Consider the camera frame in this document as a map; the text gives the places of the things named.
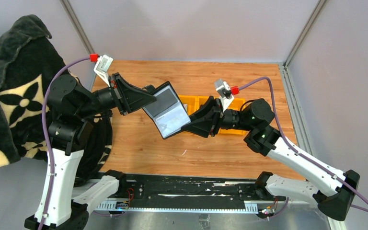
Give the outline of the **yellow bin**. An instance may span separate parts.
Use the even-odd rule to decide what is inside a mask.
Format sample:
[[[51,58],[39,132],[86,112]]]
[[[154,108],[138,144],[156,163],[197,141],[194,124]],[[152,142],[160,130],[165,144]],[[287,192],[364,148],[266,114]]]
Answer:
[[[225,111],[223,126],[219,130],[220,135],[241,135],[244,136],[246,131],[241,129],[236,129],[239,122],[239,110],[241,106],[245,103],[244,98],[235,98],[232,103],[228,106]]]
[[[179,95],[188,115],[192,115],[199,109],[199,98],[193,95]]]
[[[209,96],[197,96],[196,110],[198,110],[202,105],[204,105],[208,99],[209,99]]]

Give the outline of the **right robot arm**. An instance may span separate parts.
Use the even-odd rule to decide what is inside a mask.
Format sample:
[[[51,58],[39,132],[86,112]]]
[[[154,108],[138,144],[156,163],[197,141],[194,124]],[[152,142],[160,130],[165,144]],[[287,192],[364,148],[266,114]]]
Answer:
[[[218,99],[209,97],[181,130],[207,138],[221,129],[244,130],[244,142],[255,153],[279,161],[304,177],[288,179],[262,172],[254,193],[267,200],[284,196],[314,204],[326,216],[344,221],[355,197],[360,176],[353,170],[334,168],[292,143],[279,128],[271,126],[276,115],[264,99],[250,100],[239,111],[222,109]]]

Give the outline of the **black floral blanket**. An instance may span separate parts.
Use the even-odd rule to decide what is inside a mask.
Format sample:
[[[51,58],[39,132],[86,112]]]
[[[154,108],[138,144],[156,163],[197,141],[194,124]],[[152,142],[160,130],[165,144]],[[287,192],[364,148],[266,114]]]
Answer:
[[[20,17],[0,36],[0,167],[22,158],[47,160],[44,95],[65,66],[36,15]]]

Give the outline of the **yellow bin right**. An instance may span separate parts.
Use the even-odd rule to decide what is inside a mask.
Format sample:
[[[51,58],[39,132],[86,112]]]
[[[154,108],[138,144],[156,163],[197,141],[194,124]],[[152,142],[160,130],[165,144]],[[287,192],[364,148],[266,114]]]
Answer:
[[[241,135],[244,136],[246,131],[241,129],[236,129],[239,122],[239,110],[241,106],[245,103],[244,98],[235,98],[232,103],[228,106],[225,111],[223,126],[219,130],[220,135]]]

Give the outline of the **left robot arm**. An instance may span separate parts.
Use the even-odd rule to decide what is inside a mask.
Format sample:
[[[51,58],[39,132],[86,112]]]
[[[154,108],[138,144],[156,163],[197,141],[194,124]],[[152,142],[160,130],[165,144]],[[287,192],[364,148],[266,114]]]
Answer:
[[[81,230],[90,214],[108,197],[133,198],[126,175],[109,170],[99,182],[77,197],[74,181],[84,150],[93,131],[93,118],[117,108],[122,115],[155,102],[155,88],[129,84],[120,74],[108,78],[108,86],[91,92],[75,77],[60,75],[49,85],[48,103],[58,112],[48,125],[43,121],[47,145],[47,178],[41,204],[25,220],[30,230]]]

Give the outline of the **yellow bin middle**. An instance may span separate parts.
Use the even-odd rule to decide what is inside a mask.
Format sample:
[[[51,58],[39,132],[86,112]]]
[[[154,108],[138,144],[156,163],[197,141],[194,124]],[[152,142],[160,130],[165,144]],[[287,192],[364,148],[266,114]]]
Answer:
[[[209,99],[209,96],[197,96],[196,110],[198,110],[202,105],[204,105],[208,99]]]

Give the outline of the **black leather card holder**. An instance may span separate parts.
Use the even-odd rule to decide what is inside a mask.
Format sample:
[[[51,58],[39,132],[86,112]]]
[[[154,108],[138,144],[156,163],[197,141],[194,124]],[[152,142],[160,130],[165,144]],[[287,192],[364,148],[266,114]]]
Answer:
[[[143,107],[153,121],[161,137],[167,139],[181,132],[181,128],[191,122],[172,84],[167,81],[152,92],[156,101]]]

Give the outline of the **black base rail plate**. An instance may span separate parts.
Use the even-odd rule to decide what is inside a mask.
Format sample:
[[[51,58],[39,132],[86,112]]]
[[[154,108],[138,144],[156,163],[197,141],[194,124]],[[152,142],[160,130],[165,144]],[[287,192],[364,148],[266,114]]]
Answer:
[[[123,188],[110,196],[130,209],[240,210],[247,201],[273,203],[275,197],[254,179],[127,174]]]

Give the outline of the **yellow bin left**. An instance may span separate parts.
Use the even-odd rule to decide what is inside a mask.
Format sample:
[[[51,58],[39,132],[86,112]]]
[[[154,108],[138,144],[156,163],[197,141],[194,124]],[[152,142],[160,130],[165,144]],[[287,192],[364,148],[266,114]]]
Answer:
[[[188,115],[192,115],[199,109],[199,98],[193,95],[179,95]]]

